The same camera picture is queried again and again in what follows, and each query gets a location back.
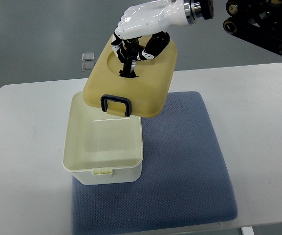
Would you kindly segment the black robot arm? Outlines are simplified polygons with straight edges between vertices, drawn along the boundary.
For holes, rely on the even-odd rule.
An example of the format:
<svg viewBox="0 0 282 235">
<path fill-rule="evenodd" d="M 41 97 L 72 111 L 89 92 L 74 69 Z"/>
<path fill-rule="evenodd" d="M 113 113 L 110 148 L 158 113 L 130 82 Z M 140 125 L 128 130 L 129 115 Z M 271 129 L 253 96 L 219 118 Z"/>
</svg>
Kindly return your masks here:
<svg viewBox="0 0 282 235">
<path fill-rule="evenodd" d="M 282 56 L 282 0 L 229 0 L 226 33 Z"/>
</svg>

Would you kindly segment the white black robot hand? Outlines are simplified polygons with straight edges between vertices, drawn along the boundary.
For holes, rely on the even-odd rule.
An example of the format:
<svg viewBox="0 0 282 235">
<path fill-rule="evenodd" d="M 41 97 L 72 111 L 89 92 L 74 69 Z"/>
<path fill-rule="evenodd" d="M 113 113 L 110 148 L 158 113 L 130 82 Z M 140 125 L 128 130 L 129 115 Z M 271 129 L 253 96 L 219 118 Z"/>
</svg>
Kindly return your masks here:
<svg viewBox="0 0 282 235">
<path fill-rule="evenodd" d="M 129 7 L 111 40 L 112 50 L 123 64 L 120 76 L 135 78 L 137 61 L 156 58 L 170 42 L 170 26 L 190 26 L 198 18 L 212 17 L 213 2 L 208 0 L 154 0 Z"/>
</svg>

